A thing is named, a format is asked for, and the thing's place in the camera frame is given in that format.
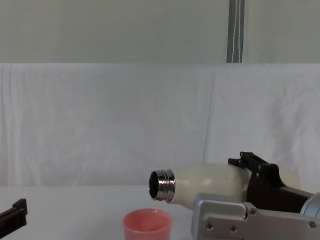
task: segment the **bottle opening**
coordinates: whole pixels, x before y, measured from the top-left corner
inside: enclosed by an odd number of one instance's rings
[[[156,199],[158,191],[159,191],[159,178],[158,178],[158,174],[155,171],[153,171],[149,179],[149,194],[151,198]]]
[[[149,194],[152,199],[170,202],[175,194],[176,180],[174,173],[168,170],[153,171],[149,178]]]

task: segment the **robotic arm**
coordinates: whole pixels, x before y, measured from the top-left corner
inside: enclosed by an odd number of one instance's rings
[[[313,199],[320,203],[320,195]],[[316,215],[315,206],[306,212]],[[195,200],[194,240],[318,240],[320,219],[305,214],[263,210],[229,196],[200,193]]]
[[[153,171],[150,196],[193,210],[193,240],[320,239],[320,193],[287,186],[252,152],[228,163]]]
[[[194,202],[194,240],[317,240],[320,238],[320,193],[286,186],[279,168],[251,152],[229,164],[252,175],[246,202],[199,193]]]

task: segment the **silver metal bracket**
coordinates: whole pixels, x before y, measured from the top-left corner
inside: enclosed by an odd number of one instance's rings
[[[191,233],[193,240],[319,240],[320,219],[261,210],[233,197],[199,193]]]

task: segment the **white wall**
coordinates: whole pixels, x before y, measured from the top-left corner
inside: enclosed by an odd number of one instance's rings
[[[225,63],[227,0],[1,0],[0,62]]]
[[[244,63],[319,63],[319,0],[246,0]]]

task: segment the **screw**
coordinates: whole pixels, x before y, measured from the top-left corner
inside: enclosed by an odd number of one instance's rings
[[[230,227],[230,231],[231,231],[232,233],[235,233],[235,232],[237,231],[237,227],[234,226],[234,225],[232,225],[232,226]]]
[[[316,228],[316,226],[317,226],[317,224],[314,221],[310,221],[309,222],[309,227],[310,228],[314,229],[314,228]]]
[[[249,209],[249,214],[250,214],[251,216],[256,215],[256,213],[257,213],[257,210],[256,210],[256,209],[254,209],[254,208],[250,208],[250,209]]]
[[[211,231],[212,229],[214,229],[214,225],[209,221],[205,223],[205,227],[208,231]]]

